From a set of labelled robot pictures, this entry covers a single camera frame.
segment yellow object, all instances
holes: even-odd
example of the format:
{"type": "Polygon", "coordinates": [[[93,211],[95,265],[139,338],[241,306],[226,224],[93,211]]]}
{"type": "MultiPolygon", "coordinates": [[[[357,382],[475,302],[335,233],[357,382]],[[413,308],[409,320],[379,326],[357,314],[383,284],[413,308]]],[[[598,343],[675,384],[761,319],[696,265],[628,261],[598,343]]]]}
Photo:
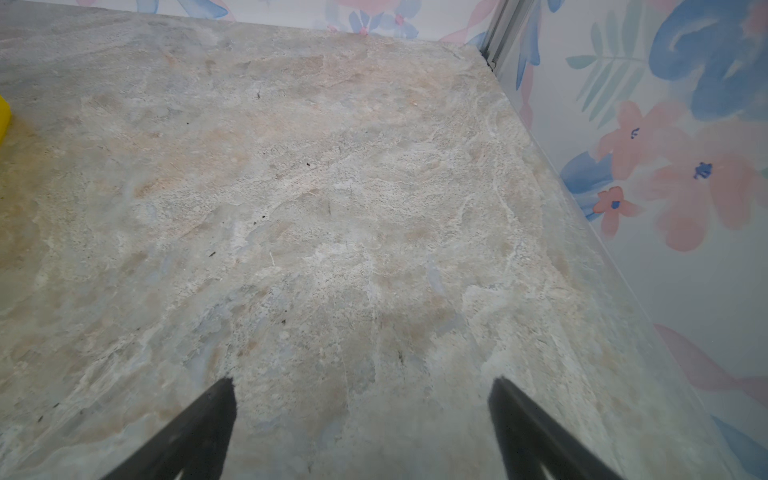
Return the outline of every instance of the yellow object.
{"type": "Polygon", "coordinates": [[[0,97],[0,144],[9,123],[11,123],[11,105],[3,97],[0,97]]]}

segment blue flower center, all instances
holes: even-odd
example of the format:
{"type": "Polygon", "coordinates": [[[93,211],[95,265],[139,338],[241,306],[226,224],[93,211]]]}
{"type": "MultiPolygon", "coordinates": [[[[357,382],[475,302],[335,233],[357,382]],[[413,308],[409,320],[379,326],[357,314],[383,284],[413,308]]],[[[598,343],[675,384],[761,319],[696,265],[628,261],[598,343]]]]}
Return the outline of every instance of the blue flower center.
{"type": "Polygon", "coordinates": [[[696,167],[696,174],[694,175],[695,179],[698,179],[699,177],[702,178],[709,178],[712,174],[712,164],[705,164],[704,162],[699,163],[699,166],[696,167]]]}

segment gray marble surface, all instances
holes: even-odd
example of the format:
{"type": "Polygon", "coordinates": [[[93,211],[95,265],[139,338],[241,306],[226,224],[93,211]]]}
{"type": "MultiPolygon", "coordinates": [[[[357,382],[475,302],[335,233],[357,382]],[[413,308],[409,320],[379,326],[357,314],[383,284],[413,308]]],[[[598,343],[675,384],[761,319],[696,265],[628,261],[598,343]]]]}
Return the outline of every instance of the gray marble surface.
{"type": "Polygon", "coordinates": [[[503,478],[513,379],[631,479],[710,425],[472,47],[0,3],[0,477],[208,385],[223,477],[503,478]]]}

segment green leaf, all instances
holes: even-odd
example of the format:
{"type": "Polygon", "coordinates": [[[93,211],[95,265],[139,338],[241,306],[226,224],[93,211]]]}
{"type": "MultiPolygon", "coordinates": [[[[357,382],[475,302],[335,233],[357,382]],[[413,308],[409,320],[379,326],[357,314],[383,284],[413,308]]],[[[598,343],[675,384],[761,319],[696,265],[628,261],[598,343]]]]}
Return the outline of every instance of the green leaf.
{"type": "Polygon", "coordinates": [[[587,92],[587,89],[589,88],[589,86],[592,85],[592,82],[598,76],[598,73],[600,72],[600,67],[602,65],[603,65],[603,59],[599,58],[598,62],[594,64],[594,67],[592,67],[592,71],[589,72],[589,75],[587,76],[587,80],[584,81],[584,85],[581,86],[581,90],[578,92],[578,95],[576,96],[576,100],[574,101],[578,101],[578,99],[581,98],[581,96],[587,92]]]}
{"type": "Polygon", "coordinates": [[[605,104],[608,103],[608,101],[611,99],[621,81],[624,80],[624,76],[627,74],[627,70],[629,70],[629,64],[629,61],[624,62],[611,76],[611,79],[608,81],[608,83],[605,84],[603,93],[600,94],[598,101],[594,103],[592,113],[589,114],[589,121],[593,121],[594,118],[597,117],[597,115],[601,112],[605,104]]]}
{"type": "Polygon", "coordinates": [[[619,55],[619,22],[613,10],[608,12],[608,17],[605,19],[605,39],[611,53],[619,55]]]}
{"type": "Polygon", "coordinates": [[[581,70],[582,68],[586,68],[592,65],[592,62],[597,59],[598,58],[594,55],[577,55],[575,57],[568,57],[565,59],[565,61],[568,62],[568,66],[571,68],[581,70]]]}
{"type": "Polygon", "coordinates": [[[643,0],[629,0],[627,14],[621,26],[621,44],[624,53],[631,57],[634,53],[634,45],[637,43],[637,32],[640,30],[640,16],[643,13],[643,0]]]}
{"type": "Polygon", "coordinates": [[[608,65],[605,65],[605,68],[603,68],[603,71],[600,72],[600,74],[598,75],[598,79],[594,81],[594,85],[592,85],[592,89],[587,94],[587,99],[584,100],[584,107],[581,108],[581,111],[587,110],[587,107],[589,107],[589,104],[592,103],[594,96],[598,94],[601,88],[603,88],[605,81],[608,79],[608,75],[611,74],[611,67],[613,66],[613,64],[614,62],[611,62],[608,65]]]}
{"type": "Polygon", "coordinates": [[[635,87],[637,87],[637,84],[640,83],[640,79],[643,77],[644,73],[645,67],[637,67],[635,71],[632,72],[632,75],[630,75],[627,83],[624,84],[624,87],[621,89],[621,91],[619,91],[618,95],[616,95],[614,104],[608,107],[608,109],[605,111],[605,115],[603,115],[603,117],[600,119],[598,128],[614,119],[616,116],[616,103],[629,100],[630,95],[632,95],[632,92],[634,91],[635,87]]]}
{"type": "Polygon", "coordinates": [[[594,53],[603,55],[603,35],[600,33],[600,25],[597,23],[592,24],[592,47],[594,47],[594,53]]]}

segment wall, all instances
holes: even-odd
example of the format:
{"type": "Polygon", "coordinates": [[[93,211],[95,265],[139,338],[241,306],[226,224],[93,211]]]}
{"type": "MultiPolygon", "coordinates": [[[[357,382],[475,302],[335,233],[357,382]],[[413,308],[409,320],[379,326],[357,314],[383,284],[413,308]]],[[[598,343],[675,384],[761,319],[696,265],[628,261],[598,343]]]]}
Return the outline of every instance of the wall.
{"type": "Polygon", "coordinates": [[[498,3],[498,0],[39,1],[474,45],[482,43],[498,3]]]}
{"type": "Polygon", "coordinates": [[[764,0],[534,0],[498,73],[741,473],[761,479],[767,29],[764,0]]]}

